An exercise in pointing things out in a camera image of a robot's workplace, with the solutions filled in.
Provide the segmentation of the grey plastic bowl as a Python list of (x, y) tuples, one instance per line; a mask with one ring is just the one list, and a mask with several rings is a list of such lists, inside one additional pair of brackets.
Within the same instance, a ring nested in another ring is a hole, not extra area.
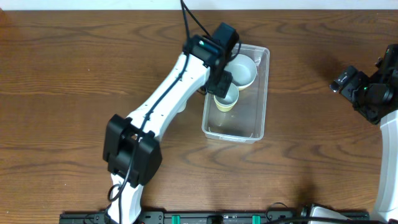
[(257, 67), (253, 59), (243, 54), (238, 54), (234, 60), (227, 64), (225, 70), (232, 74), (232, 82), (236, 86), (248, 84), (255, 80), (257, 76)]

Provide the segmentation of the yellow plastic bowl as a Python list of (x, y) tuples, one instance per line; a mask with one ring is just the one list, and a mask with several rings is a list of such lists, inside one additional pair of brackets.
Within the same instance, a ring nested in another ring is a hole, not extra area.
[(245, 85), (237, 85), (237, 88), (239, 91), (246, 89), (247, 87), (249, 87), (250, 85), (252, 85), (254, 83), (254, 80), (252, 80), (250, 83), (245, 84)]

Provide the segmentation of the grey-blue plastic cup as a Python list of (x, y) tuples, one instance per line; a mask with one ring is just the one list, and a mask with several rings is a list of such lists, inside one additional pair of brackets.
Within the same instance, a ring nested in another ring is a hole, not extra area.
[(234, 105), (239, 98), (239, 89), (238, 87), (232, 83), (229, 86), (229, 90), (224, 98), (216, 96), (215, 101), (221, 105), (229, 106)]

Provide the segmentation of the yellow plastic cup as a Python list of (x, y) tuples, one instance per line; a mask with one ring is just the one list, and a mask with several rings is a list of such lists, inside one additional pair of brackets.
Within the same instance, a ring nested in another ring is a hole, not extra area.
[(216, 107), (221, 111), (221, 112), (229, 112), (232, 110), (232, 108), (235, 106), (235, 104), (238, 102), (238, 97), (234, 98), (220, 98), (218, 96), (214, 96), (214, 101), (216, 104)]

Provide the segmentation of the white plastic cup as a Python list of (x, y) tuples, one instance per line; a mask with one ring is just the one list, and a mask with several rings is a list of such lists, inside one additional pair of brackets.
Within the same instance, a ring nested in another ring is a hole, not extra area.
[(187, 105), (187, 102), (185, 101), (184, 103), (182, 103), (181, 107), (177, 110), (177, 113), (181, 113), (185, 110)]

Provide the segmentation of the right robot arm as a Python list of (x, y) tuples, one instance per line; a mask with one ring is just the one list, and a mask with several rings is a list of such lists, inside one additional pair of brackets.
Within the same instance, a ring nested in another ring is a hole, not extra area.
[(380, 125), (382, 159), (376, 203), (370, 219), (397, 220), (397, 82), (382, 82), (381, 71), (368, 77), (353, 66), (336, 78), (330, 89), (343, 95), (371, 124)]

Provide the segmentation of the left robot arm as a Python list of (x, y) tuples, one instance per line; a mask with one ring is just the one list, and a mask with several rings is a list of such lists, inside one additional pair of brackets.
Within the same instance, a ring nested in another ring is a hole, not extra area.
[(175, 115), (201, 87), (224, 98), (232, 84), (225, 71), (240, 45), (239, 37), (189, 38), (165, 80), (126, 117), (115, 114), (107, 123), (103, 159), (113, 186), (108, 217), (115, 223), (134, 223), (141, 213), (144, 186), (162, 163), (160, 142)]

